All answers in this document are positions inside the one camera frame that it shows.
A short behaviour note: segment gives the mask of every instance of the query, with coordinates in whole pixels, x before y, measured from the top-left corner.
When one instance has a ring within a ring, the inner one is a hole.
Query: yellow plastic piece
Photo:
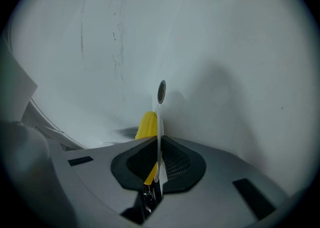
[[[157,115],[155,112],[148,111],[144,114],[138,132],[136,133],[135,139],[141,139],[145,137],[157,136]],[[157,172],[157,163],[155,163],[153,169],[151,170],[149,176],[144,181],[145,185],[151,185],[156,172]]]

